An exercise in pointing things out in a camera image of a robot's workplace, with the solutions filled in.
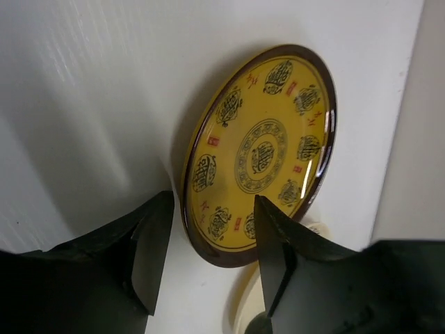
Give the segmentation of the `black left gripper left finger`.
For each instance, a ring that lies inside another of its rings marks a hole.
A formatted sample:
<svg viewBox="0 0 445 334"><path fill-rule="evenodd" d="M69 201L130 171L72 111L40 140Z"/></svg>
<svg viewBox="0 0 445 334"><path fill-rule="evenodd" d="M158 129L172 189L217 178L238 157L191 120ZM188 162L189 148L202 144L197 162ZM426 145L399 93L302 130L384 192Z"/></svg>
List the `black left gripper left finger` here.
<svg viewBox="0 0 445 334"><path fill-rule="evenodd" d="M1 252L2 333L144 333L174 214L162 191L129 214L48 251Z"/></svg>

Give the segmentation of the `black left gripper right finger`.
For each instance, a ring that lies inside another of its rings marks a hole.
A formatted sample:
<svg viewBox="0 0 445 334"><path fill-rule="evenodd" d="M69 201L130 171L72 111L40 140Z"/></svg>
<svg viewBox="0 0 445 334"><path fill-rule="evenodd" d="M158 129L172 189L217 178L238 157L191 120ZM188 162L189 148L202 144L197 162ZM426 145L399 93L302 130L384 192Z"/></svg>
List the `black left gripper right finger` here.
<svg viewBox="0 0 445 334"><path fill-rule="evenodd" d="M248 333L443 333L444 242L380 240L359 252L254 200L265 309Z"/></svg>

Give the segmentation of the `yellow patterned plate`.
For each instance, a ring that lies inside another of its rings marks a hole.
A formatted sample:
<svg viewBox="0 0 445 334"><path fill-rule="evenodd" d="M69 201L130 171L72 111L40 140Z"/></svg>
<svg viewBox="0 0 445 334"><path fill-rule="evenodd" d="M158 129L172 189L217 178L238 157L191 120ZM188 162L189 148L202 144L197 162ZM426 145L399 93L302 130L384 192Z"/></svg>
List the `yellow patterned plate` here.
<svg viewBox="0 0 445 334"><path fill-rule="evenodd" d="M219 87L191 136L181 178L181 219L198 255L222 268L257 259L254 199L300 221L334 149L337 95L323 59L278 45Z"/></svg>

